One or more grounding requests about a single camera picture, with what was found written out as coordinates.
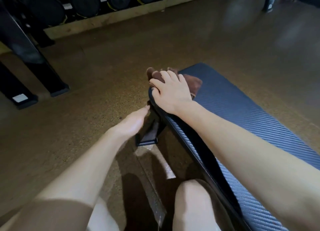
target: hand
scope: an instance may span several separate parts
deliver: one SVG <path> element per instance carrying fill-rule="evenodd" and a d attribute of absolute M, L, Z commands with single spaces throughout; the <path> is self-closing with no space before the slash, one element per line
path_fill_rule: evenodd
<path fill-rule="evenodd" d="M 156 88 L 152 88 L 155 103 L 164 111 L 177 115 L 179 106 L 185 102 L 192 102 L 188 84 L 184 77 L 172 71 L 160 71 L 165 83 L 158 79 L 150 79 Z"/>
<path fill-rule="evenodd" d="M 146 105 L 145 107 L 130 113 L 119 124 L 114 126 L 113 129 L 125 138 L 131 138 L 142 128 L 144 118 L 149 109 L 150 106 Z"/>

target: carbon fiber pattern vinyl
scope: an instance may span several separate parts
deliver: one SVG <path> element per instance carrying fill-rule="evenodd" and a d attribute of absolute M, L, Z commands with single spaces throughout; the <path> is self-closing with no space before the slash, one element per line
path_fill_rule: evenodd
<path fill-rule="evenodd" d="M 207 110 L 320 169 L 320 156 L 315 151 L 214 69 L 206 64 L 198 63 L 180 71 L 180 73 L 198 77 L 203 81 L 195 101 Z M 208 164 L 204 164 L 204 158 L 199 154 L 202 150 L 195 149 L 194 141 L 189 139 L 190 132 L 186 133 L 189 131 L 187 127 L 174 116 L 166 115 L 164 117 L 176 131 L 176 136 L 181 138 L 189 148 L 190 154 L 208 172 Z M 219 161 L 218 164 L 240 205 L 245 222 L 252 230 L 287 230 Z"/>

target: speckled concrete floor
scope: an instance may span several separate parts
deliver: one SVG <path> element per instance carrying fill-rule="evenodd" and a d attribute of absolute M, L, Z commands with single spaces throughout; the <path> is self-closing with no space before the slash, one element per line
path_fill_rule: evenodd
<path fill-rule="evenodd" d="M 18 111 L 0 95 L 2 220 L 110 126 L 146 104 L 149 66 L 209 64 L 319 152 L 320 10 L 282 1 L 263 14 L 262 5 L 263 0 L 196 0 L 60 39 L 41 49 L 71 86 L 56 98 L 14 55 L 1 55 L 40 99 Z M 172 213 L 177 185 L 199 176 L 169 131 L 162 133 L 159 149 L 135 149 L 131 141 L 111 166 L 101 195 L 121 230 L 125 211 L 128 223 L 139 220 L 140 230 L 157 230 L 156 221 Z"/>

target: person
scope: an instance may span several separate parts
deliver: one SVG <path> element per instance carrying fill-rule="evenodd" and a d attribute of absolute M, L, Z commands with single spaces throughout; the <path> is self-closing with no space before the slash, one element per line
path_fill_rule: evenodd
<path fill-rule="evenodd" d="M 182 75 L 161 71 L 152 95 L 156 104 L 189 124 L 228 170 L 290 230 L 318 230 L 320 171 L 192 101 Z M 119 230 L 99 198 L 120 147 L 143 125 L 149 107 L 110 128 L 86 153 L 12 217 L 4 230 Z M 198 182 L 177 190 L 174 231 L 219 230 L 209 193 Z"/>

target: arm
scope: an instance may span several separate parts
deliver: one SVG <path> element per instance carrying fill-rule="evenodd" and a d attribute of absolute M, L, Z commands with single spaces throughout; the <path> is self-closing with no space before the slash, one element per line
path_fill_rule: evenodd
<path fill-rule="evenodd" d="M 142 127 L 148 110 L 132 112 L 110 128 L 0 230 L 86 230 L 115 155 Z"/>
<path fill-rule="evenodd" d="M 320 171 L 245 129 L 207 111 L 190 98 L 182 75 L 161 72 L 152 94 L 166 112 L 177 115 L 212 153 L 283 225 L 316 230 L 320 218 Z"/>

